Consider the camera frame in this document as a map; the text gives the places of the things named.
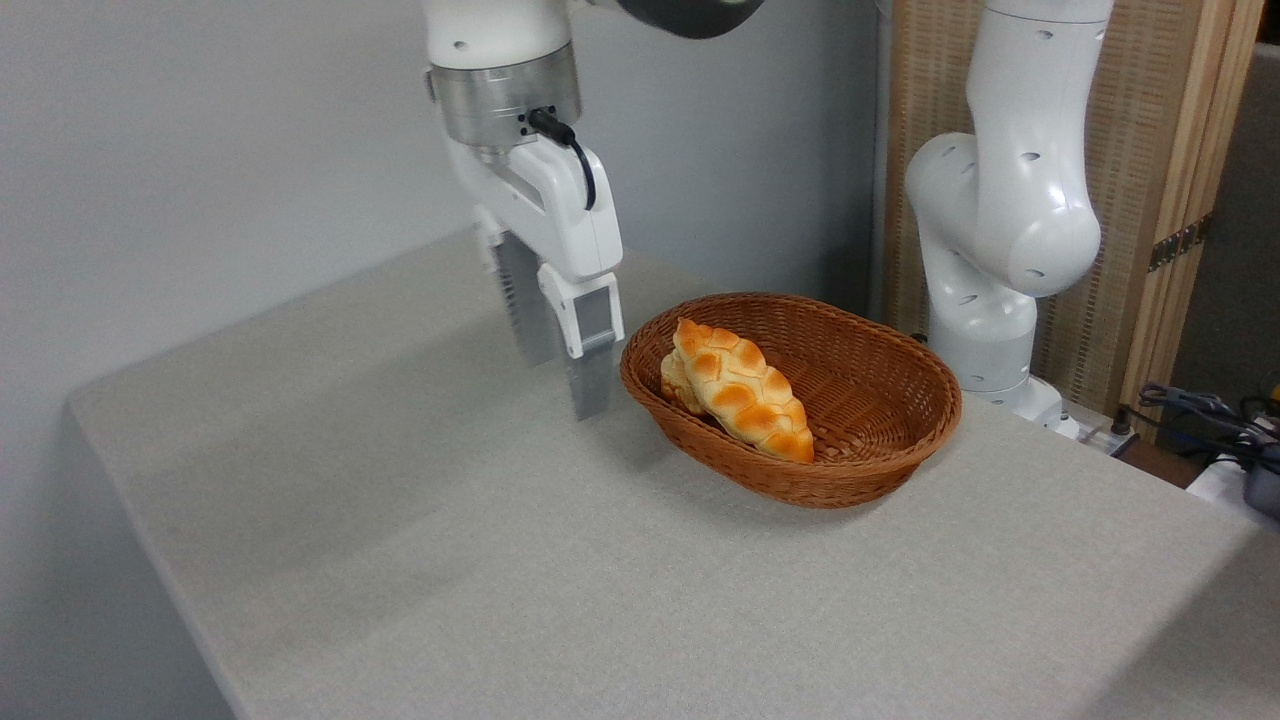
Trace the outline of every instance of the oval basket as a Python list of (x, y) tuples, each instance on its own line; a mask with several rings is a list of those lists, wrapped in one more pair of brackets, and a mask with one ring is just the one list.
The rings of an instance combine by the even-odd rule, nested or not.
[[(760, 346), (804, 402), (812, 465), (764, 455), (662, 397), (659, 366), (678, 318)], [(893, 492), (960, 421), (960, 386), (922, 343), (790, 295), (712, 295), (667, 310), (631, 336), (622, 383), (676, 447), (755, 492), (804, 507), (849, 507)]]

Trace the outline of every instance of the bread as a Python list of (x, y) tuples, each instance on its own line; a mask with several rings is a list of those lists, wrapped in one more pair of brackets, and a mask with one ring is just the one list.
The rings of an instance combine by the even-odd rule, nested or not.
[(685, 373), (685, 361), (675, 350), (662, 359), (662, 396), (694, 415), (710, 414), (698, 402), (698, 393)]
[(813, 462), (813, 433), (804, 405), (754, 342), (685, 318), (672, 340), (698, 404), (728, 434), (774, 457)]

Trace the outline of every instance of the black cable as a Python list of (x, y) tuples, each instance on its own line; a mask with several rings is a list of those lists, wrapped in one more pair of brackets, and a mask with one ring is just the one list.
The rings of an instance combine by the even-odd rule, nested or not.
[(582, 164), (582, 178), (586, 181), (586, 209), (595, 208), (595, 173), (591, 172), (591, 161), (586, 159), (586, 152), (577, 143), (577, 136), (568, 123), (556, 119), (552, 113), (554, 108), (547, 110), (536, 108), (529, 111), (529, 127), (549, 137), (561, 147), (571, 147), (577, 155), (577, 161)]
[(595, 208), (595, 173), (591, 172), (591, 161), (582, 152), (582, 146), (576, 140), (570, 140), (568, 146), (577, 152), (577, 161), (582, 164), (582, 178), (586, 179), (586, 209)]
[(1178, 437), (1185, 439), (1187, 442), (1192, 442), (1192, 443), (1199, 445), (1202, 447), (1207, 447), (1207, 448), (1217, 451), (1217, 452), (1220, 452), (1222, 455), (1231, 455), (1231, 456), (1235, 456), (1235, 457), (1238, 457), (1240, 460), (1249, 460), (1252, 462), (1257, 462), (1257, 464), (1262, 465), (1263, 468), (1266, 468), (1267, 470), (1270, 470), (1272, 473), (1280, 474), (1280, 462), (1277, 462), (1276, 457), (1274, 455), (1266, 455), (1265, 452), (1256, 452), (1256, 451), (1253, 451), (1253, 446), (1242, 447), (1242, 446), (1238, 446), (1238, 445), (1234, 445), (1234, 446), (1233, 445), (1222, 445), (1222, 443), (1213, 442), (1213, 441), (1210, 441), (1210, 439), (1204, 439), (1204, 438), (1189, 436), (1187, 433), (1183, 433), (1183, 432), (1180, 432), (1180, 430), (1170, 427), (1169, 423), (1161, 423), (1160, 420), (1156, 420), (1155, 418), (1148, 418), (1148, 416), (1143, 415), (1142, 413), (1138, 413), (1137, 410), (1134, 410), (1129, 405), (1121, 405), (1120, 406), (1120, 411), (1124, 413), (1124, 414), (1126, 414), (1128, 416), (1137, 418), (1137, 419), (1142, 420), (1143, 423), (1147, 423), (1148, 425), (1152, 425), (1155, 428), (1160, 428), (1162, 430), (1169, 432), (1170, 434), (1178, 436)]

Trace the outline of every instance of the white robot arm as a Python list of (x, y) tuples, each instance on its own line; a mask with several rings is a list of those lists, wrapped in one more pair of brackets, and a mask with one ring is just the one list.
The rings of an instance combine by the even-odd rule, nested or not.
[[(737, 27), (763, 0), (594, 0), (685, 37)], [(570, 127), (581, 113), (566, 0), (422, 0), (449, 156), (477, 201), (486, 261), (517, 342), (557, 354), (557, 316), (577, 416), (608, 405), (623, 337), (622, 241), (608, 176)]]
[(1084, 114), (1112, 0), (986, 0), (966, 96), (974, 133), (911, 159), (929, 345), (961, 388), (1075, 434), (1030, 377), (1036, 299), (1089, 269), (1101, 232), (1084, 174)]

